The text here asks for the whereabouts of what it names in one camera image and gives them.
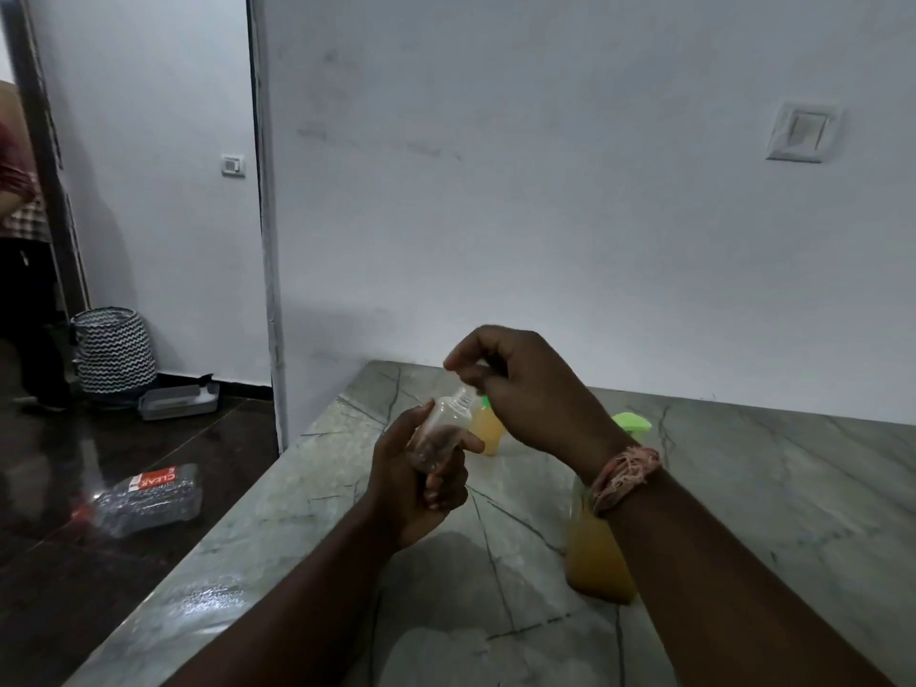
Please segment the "person's left hand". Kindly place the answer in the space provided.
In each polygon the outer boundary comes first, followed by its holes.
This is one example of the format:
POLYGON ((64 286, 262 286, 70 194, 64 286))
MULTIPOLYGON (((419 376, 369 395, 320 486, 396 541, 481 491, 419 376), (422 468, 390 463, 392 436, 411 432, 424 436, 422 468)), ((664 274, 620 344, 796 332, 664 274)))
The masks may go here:
POLYGON ((386 429, 382 432, 373 450, 366 495, 398 550, 419 542, 464 506, 469 496, 465 455, 482 450, 484 443, 469 432, 438 471, 423 474, 412 467, 406 450, 386 450, 386 429))

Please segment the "person's right hand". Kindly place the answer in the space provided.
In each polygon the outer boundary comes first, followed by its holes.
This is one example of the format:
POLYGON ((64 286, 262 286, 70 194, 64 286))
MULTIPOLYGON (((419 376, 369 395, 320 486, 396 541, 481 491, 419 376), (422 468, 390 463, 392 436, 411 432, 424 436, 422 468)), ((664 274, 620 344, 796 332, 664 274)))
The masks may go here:
POLYGON ((635 446, 573 369, 533 331, 483 325, 443 361, 466 384, 469 366, 505 366, 508 388, 489 398, 510 435, 548 453, 591 484, 605 464, 635 446))

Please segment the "small clear plastic bottle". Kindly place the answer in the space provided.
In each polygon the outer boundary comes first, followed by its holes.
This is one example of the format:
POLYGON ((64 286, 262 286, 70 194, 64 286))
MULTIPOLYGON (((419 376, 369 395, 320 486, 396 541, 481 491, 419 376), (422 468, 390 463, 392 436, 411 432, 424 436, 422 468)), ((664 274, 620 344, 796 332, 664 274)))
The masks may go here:
POLYGON ((435 473, 449 460, 462 438, 469 434, 482 400, 479 392, 469 385, 435 400, 434 408, 406 447, 407 459, 416 471, 435 473))

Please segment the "person's right forearm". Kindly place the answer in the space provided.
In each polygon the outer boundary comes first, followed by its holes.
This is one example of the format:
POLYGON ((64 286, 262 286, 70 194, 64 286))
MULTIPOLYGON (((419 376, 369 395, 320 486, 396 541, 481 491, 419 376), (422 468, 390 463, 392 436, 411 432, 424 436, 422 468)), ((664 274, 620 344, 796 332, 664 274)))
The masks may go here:
POLYGON ((894 687, 669 473, 597 493, 682 687, 894 687))

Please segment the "person's left forearm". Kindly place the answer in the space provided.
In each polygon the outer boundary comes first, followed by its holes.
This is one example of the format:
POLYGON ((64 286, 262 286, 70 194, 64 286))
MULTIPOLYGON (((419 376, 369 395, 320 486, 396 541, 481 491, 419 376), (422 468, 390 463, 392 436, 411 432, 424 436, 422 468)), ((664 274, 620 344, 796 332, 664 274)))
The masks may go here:
POLYGON ((323 687, 342 673, 344 644, 383 567, 439 513, 367 494, 267 595, 162 687, 323 687))

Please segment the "small yellow liquid bottle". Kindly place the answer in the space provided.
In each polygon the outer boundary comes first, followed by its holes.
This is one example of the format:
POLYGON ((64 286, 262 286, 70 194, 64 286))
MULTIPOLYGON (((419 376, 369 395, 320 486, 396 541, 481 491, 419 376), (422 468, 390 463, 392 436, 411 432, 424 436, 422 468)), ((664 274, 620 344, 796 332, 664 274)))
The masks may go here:
POLYGON ((487 396, 480 396, 473 408, 469 430, 484 443, 483 455, 494 457, 498 454, 500 442, 507 430, 487 396))

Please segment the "pink thread wristband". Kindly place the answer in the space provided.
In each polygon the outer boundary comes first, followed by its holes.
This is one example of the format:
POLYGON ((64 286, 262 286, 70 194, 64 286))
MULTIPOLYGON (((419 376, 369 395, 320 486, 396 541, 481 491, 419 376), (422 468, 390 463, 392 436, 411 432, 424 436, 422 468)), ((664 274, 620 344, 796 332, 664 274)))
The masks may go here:
POLYGON ((627 448, 609 460, 591 484, 591 511, 597 518, 618 506, 662 466, 657 450, 645 446, 627 448))

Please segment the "large yellow bottle green cap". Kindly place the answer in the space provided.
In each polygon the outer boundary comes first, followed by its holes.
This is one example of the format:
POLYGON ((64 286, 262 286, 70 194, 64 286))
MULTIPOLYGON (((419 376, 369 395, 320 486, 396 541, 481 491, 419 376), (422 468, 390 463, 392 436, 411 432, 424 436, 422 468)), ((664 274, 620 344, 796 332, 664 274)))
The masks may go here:
POLYGON ((593 514, 590 488, 576 475, 572 481, 564 563, 567 585, 589 598, 631 604, 637 589, 612 531, 593 514))

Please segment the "clear plastic tray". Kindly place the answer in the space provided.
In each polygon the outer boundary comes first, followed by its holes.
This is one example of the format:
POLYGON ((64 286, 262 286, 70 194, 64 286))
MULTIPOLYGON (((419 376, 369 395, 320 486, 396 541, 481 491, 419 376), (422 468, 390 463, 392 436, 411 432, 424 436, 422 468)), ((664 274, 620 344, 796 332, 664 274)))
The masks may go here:
POLYGON ((220 385, 176 385, 154 388, 140 398, 137 410, 143 421, 211 414, 219 407, 220 385))

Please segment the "crushed clear plastic bottle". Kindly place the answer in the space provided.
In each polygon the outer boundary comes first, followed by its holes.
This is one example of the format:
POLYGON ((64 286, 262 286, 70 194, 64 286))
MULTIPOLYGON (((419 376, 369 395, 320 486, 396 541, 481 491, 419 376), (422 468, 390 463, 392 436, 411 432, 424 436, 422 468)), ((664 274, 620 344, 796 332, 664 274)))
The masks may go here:
POLYGON ((96 531, 125 539, 197 519, 202 499, 198 465, 170 465, 133 475, 104 490, 89 504, 88 520, 96 531))

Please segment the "black white zigzag basket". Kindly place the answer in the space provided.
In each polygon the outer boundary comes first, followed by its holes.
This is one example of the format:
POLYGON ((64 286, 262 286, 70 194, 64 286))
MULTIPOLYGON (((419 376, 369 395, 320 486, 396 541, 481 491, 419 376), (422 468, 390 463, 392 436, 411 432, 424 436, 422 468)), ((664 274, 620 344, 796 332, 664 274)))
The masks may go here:
POLYGON ((83 395, 107 405, 134 406, 157 379, 153 343, 142 316, 101 307, 70 320, 73 366, 83 395))

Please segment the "large white wall switch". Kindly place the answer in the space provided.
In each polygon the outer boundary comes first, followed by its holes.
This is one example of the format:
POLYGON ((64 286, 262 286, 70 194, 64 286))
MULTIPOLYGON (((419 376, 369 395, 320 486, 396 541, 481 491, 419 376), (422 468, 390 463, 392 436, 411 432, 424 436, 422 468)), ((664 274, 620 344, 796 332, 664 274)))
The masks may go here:
POLYGON ((776 113, 765 159, 823 164, 840 133, 843 108, 836 105, 784 102, 776 113))

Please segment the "dark door frame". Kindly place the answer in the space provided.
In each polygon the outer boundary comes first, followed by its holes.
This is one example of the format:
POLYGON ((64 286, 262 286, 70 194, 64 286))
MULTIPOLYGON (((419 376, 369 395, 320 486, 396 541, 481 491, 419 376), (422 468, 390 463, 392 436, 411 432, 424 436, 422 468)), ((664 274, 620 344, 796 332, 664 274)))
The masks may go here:
POLYGON ((70 197, 64 183, 62 149, 41 67, 29 0, 0 0, 0 28, 16 80, 29 134, 35 172, 52 235, 52 250, 68 318, 89 308, 83 261, 70 197))

